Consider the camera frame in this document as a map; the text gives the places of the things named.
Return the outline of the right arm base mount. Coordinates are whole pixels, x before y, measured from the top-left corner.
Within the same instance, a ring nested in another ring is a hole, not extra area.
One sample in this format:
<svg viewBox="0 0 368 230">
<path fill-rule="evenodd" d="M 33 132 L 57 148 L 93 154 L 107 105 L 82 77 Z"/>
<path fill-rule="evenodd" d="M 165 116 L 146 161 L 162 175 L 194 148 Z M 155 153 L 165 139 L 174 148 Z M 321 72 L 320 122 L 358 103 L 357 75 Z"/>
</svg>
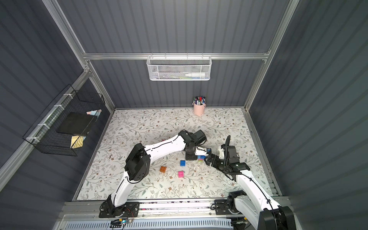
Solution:
<svg viewBox="0 0 368 230">
<path fill-rule="evenodd" d="M 255 206 L 246 196 L 239 196 L 234 199 L 217 199 L 210 206 L 217 215 L 253 215 L 256 213 Z"/>
</svg>

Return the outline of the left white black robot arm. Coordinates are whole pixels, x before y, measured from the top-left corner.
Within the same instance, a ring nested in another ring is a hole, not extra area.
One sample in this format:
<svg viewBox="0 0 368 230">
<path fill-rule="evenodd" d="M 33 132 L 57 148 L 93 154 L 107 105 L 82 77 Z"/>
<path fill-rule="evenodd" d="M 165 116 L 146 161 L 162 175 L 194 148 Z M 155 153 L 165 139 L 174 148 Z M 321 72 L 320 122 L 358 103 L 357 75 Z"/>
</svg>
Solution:
<svg viewBox="0 0 368 230">
<path fill-rule="evenodd" d="M 181 130 L 174 137 L 156 144 L 136 144 L 126 158 L 124 172 L 115 192 L 100 206 L 100 214 L 108 217 L 121 215 L 133 187 L 149 174 L 150 166 L 155 161 L 179 151 L 185 152 L 187 161 L 196 161 L 199 156 L 212 153 L 210 148 L 203 146 L 206 142 L 207 137 L 202 130 L 195 133 Z"/>
</svg>

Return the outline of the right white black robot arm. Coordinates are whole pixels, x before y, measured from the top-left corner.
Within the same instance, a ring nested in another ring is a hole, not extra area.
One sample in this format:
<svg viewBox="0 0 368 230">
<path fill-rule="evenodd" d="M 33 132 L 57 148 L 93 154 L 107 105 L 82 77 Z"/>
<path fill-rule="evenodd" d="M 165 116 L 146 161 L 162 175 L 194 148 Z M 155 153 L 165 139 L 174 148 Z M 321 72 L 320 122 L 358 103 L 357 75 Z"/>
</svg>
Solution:
<svg viewBox="0 0 368 230">
<path fill-rule="evenodd" d="M 236 148 L 230 145 L 231 136 L 219 148 L 219 155 L 207 151 L 204 162 L 240 186 L 230 192 L 225 205 L 230 213 L 241 213 L 256 230 L 297 229 L 293 211 L 280 205 L 257 182 L 250 167 L 240 162 Z"/>
</svg>

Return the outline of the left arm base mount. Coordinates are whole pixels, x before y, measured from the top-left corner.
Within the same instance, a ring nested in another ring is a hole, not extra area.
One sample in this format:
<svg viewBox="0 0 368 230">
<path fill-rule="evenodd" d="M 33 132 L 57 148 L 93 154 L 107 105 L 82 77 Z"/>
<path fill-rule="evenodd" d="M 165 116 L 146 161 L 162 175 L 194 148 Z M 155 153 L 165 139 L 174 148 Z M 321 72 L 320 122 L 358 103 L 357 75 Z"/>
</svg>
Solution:
<svg viewBox="0 0 368 230">
<path fill-rule="evenodd" d="M 136 218 L 138 216 L 140 202 L 127 202 L 115 208 L 108 201 L 104 201 L 100 206 L 99 218 Z"/>
</svg>

